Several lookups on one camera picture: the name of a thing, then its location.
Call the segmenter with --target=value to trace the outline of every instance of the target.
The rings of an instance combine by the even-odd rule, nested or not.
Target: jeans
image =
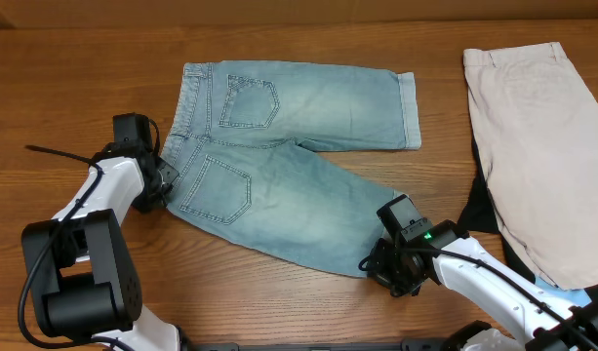
[[[412,73],[278,61],[189,63],[162,157],[174,215],[223,239],[364,277],[397,192],[314,151],[418,149]]]

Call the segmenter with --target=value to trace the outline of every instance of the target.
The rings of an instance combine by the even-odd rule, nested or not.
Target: back pocket
[[[179,209],[218,223],[231,224],[250,206],[251,176],[206,156]]]
[[[219,125],[234,128],[268,128],[279,111],[274,84],[260,79],[227,76],[227,98]]]

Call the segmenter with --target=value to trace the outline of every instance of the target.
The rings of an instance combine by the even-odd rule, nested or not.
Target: wooden table
[[[598,19],[243,26],[153,30],[0,31],[0,350],[30,350],[16,321],[25,270],[20,233],[51,218],[86,178],[83,165],[27,143],[91,156],[129,111],[171,127],[185,62],[281,59],[413,71],[420,151],[324,154],[407,192],[424,215],[457,219],[474,162],[461,57],[559,41],[598,100]],[[447,336],[476,319],[456,293],[428,282],[392,298],[368,280],[299,267],[233,246],[166,211],[128,214],[123,232],[143,299],[195,342],[397,341]],[[498,236],[475,235],[501,257]],[[33,323],[33,312],[27,308]]]

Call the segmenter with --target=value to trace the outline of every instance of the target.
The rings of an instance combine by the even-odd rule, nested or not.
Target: wood grain
[[[32,348],[16,322],[25,276],[20,233],[61,209],[86,172],[76,162],[30,153],[25,144],[90,156],[111,140],[111,116],[129,111],[154,118],[165,137],[188,61],[281,59],[413,71],[420,151],[323,156],[409,193],[433,221],[457,219],[474,176],[463,49],[548,41],[561,42],[598,100],[598,19],[0,31],[0,349]],[[492,322],[433,283],[418,297],[395,299],[371,281],[230,245],[168,212],[130,212],[123,232],[145,303],[195,342],[396,341],[446,336],[476,319]],[[501,257],[498,236],[475,236]]]
[[[598,0],[0,0],[0,28],[598,19]]]

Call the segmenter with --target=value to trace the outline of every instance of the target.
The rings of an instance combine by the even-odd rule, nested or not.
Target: waistband
[[[466,49],[463,51],[463,65],[500,67],[506,63],[529,59],[566,59],[567,56],[561,44],[553,42],[529,45],[517,48],[496,49],[483,51]]]
[[[209,77],[212,72],[211,68],[211,63],[187,63],[183,67],[178,107],[175,112],[173,126],[169,130],[169,134],[164,141],[164,147],[162,148],[162,158],[173,167],[175,166],[184,139],[192,132],[191,126],[194,119],[194,109],[196,108],[197,101],[200,99],[199,91],[202,88],[201,85],[205,84],[201,80]],[[200,122],[203,128],[208,128],[205,118]]]

